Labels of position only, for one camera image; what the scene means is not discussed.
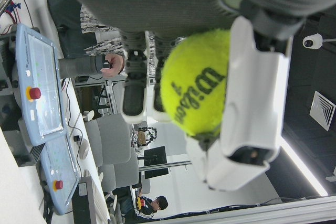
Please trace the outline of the grey white left robot hand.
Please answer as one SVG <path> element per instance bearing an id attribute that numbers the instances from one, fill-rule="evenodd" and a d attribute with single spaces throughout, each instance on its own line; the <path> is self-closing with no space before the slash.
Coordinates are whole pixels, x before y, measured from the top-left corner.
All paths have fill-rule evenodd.
<path id="1" fill-rule="evenodd" d="M 237 190 L 279 152 L 293 35 L 335 0 L 78 0 L 120 31 L 127 52 L 122 116 L 145 112 L 146 43 L 156 36 L 154 117 L 186 133 L 212 189 Z"/>

